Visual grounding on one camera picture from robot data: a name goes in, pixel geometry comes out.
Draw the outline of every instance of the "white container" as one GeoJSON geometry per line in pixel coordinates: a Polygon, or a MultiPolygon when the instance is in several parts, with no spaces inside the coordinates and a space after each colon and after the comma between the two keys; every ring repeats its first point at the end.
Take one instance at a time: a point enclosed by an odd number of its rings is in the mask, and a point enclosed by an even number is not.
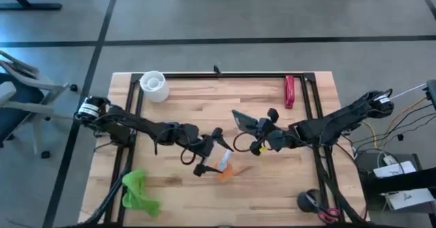
{"type": "Polygon", "coordinates": [[[152,102],[162,102],[170,95],[165,76],[158,71],[146,72],[139,80],[145,97],[152,102]]]}

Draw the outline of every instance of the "desk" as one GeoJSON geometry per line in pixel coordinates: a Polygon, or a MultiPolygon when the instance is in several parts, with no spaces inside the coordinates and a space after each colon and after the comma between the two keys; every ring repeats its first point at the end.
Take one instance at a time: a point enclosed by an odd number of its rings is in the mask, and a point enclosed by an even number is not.
{"type": "MultiPolygon", "coordinates": [[[[323,71],[315,75],[324,114],[338,110],[340,103],[332,73],[323,71]]],[[[126,73],[113,75],[108,96],[112,103],[125,105],[130,78],[131,74],[126,73]]],[[[215,127],[221,127],[229,144],[239,133],[232,109],[260,118],[266,117],[269,108],[276,108],[280,127],[306,119],[301,84],[297,81],[292,110],[283,106],[283,79],[169,79],[168,84],[169,98],[163,103],[144,99],[141,116],[156,122],[192,123],[200,128],[200,133],[210,134],[215,127]]],[[[99,140],[97,145],[107,141],[99,140]]],[[[247,148],[251,141],[252,137],[242,136],[237,145],[247,148]]],[[[346,141],[340,143],[351,152],[346,141]]],[[[214,174],[194,176],[195,165],[183,165],[181,151],[178,146],[159,146],[159,154],[155,156],[149,137],[138,135],[133,169],[148,172],[146,191],[161,202],[161,214],[151,218],[144,212],[127,210],[124,226],[322,225],[316,214],[303,213],[296,205],[299,192],[319,188],[310,148],[265,152],[260,157],[235,152],[231,163],[238,174],[226,183],[218,182],[214,174]]],[[[108,146],[94,154],[79,221],[86,220],[106,196],[115,153],[116,147],[108,146]]],[[[215,147],[208,164],[212,165],[223,153],[223,148],[215,147]]],[[[333,161],[342,194],[358,213],[363,213],[364,196],[354,164],[337,149],[333,151],[333,161]]],[[[119,197],[114,203],[112,217],[115,219],[118,208],[119,197]]]]}

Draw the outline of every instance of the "green cloth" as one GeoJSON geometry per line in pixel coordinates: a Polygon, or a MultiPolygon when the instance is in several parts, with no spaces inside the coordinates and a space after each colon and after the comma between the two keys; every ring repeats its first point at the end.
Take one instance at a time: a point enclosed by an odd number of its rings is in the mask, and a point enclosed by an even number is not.
{"type": "Polygon", "coordinates": [[[126,174],[123,177],[123,184],[127,187],[127,192],[123,197],[124,207],[144,210],[152,217],[159,215],[159,202],[146,196],[144,170],[138,169],[126,174]]]}

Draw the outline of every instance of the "orange wire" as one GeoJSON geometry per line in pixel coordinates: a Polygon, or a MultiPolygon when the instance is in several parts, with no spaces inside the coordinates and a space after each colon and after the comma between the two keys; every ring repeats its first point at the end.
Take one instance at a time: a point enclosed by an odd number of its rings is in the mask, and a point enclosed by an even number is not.
{"type": "Polygon", "coordinates": [[[398,113],[394,119],[392,119],[392,121],[390,121],[389,127],[388,129],[386,129],[385,135],[388,134],[390,128],[393,126],[394,122],[396,119],[398,119],[398,117],[400,117],[401,115],[403,115],[404,113],[408,112],[409,110],[411,110],[412,108],[414,108],[415,106],[417,106],[419,103],[423,102],[426,99],[426,97],[421,98],[420,100],[418,100],[417,102],[411,104],[408,108],[404,109],[402,112],[398,113]]]}

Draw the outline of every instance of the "black clamp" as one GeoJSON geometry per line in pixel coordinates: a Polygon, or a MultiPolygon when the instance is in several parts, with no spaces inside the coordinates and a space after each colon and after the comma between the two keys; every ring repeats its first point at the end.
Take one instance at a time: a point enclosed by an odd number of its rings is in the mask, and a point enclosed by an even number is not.
{"type": "Polygon", "coordinates": [[[227,144],[227,142],[224,140],[222,128],[217,127],[214,129],[211,136],[220,146],[223,146],[225,149],[234,152],[229,144],[227,144]]]}
{"type": "Polygon", "coordinates": [[[221,77],[223,74],[221,73],[221,71],[219,70],[217,65],[213,65],[213,72],[215,72],[217,74],[218,77],[221,77]]]}

